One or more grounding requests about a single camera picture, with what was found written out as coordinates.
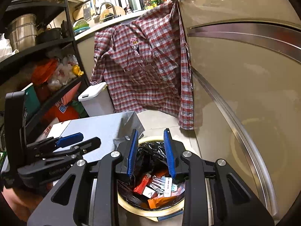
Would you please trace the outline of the person's left hand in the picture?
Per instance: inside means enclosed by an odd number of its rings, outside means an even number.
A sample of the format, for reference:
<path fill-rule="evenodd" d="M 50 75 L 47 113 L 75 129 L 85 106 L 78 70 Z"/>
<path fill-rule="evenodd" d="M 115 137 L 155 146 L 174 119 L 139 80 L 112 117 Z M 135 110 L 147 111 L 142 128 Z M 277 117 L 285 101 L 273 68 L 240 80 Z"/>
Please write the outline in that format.
<path fill-rule="evenodd" d="M 27 222 L 31 213 L 42 202 L 40 194 L 24 191 L 18 188 L 3 188 L 2 195 L 15 215 L 23 222 Z"/>

